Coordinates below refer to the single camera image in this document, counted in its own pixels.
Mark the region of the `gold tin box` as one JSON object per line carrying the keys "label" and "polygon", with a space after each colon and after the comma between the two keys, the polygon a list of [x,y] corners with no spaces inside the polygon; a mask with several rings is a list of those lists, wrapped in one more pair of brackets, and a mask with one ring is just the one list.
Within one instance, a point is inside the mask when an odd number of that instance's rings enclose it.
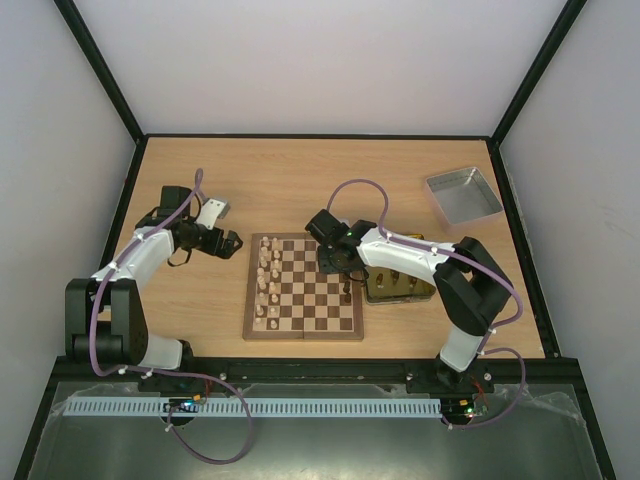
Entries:
{"label": "gold tin box", "polygon": [[389,268],[367,266],[364,278],[370,305],[429,301],[436,294],[434,285]]}

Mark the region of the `wooden chess board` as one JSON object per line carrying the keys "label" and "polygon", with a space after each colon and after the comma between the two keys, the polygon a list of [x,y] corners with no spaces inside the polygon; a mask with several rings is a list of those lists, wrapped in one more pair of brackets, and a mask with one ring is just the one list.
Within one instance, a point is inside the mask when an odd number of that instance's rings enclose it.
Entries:
{"label": "wooden chess board", "polygon": [[[261,238],[269,237],[269,246]],[[272,248],[272,239],[281,248]],[[340,273],[321,273],[317,242],[304,233],[252,236],[243,339],[361,341],[362,285]],[[349,294],[343,293],[351,283]]]}

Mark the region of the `silver tin lid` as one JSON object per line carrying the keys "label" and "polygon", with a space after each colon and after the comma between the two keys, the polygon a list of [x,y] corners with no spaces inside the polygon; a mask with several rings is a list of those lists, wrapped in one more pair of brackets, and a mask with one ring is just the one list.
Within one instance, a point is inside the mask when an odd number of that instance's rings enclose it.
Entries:
{"label": "silver tin lid", "polygon": [[446,232],[489,223],[504,213],[494,188],[476,166],[427,177],[425,194]]}

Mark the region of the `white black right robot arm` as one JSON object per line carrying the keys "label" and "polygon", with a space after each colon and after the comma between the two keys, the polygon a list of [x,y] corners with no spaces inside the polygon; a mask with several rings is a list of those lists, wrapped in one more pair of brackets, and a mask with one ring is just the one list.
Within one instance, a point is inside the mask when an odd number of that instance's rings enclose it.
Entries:
{"label": "white black right robot arm", "polygon": [[455,392],[470,381],[470,365],[513,294],[511,281],[480,242],[470,237],[457,244],[429,242],[365,220],[348,225],[326,209],[305,230],[318,243],[321,271],[385,268],[435,286],[452,323],[439,353],[437,382]]}

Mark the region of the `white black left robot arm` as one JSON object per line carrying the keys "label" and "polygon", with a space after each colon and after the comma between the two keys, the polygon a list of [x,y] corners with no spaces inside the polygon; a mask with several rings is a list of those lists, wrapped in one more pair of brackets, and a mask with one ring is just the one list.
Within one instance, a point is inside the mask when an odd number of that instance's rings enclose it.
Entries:
{"label": "white black left robot arm", "polygon": [[229,209],[226,200],[206,198],[196,187],[164,186],[159,205],[136,223],[124,249],[90,277],[67,284],[66,357],[89,363],[98,376],[178,370],[190,345],[150,332],[141,290],[160,266],[174,265],[178,250],[231,258],[243,242],[216,226]]}

